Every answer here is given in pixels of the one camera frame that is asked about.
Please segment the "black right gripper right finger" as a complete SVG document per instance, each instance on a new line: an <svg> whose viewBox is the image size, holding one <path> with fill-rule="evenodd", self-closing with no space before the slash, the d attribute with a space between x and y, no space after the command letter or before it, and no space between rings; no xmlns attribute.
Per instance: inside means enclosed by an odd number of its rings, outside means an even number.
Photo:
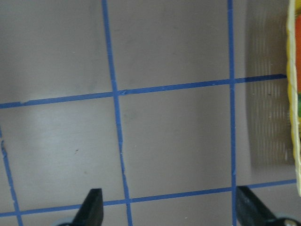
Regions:
<svg viewBox="0 0 301 226"><path fill-rule="evenodd" d="M236 187L236 216L242 226L299 226L288 217L277 217L247 186Z"/></svg>

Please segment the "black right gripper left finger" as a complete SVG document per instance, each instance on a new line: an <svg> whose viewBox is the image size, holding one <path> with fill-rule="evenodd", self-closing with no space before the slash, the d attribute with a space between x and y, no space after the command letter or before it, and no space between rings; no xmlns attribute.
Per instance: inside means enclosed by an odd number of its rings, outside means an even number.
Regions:
<svg viewBox="0 0 301 226"><path fill-rule="evenodd" d="M103 193L101 188L91 189L79 211L71 222L72 226L101 226L103 223Z"/></svg>

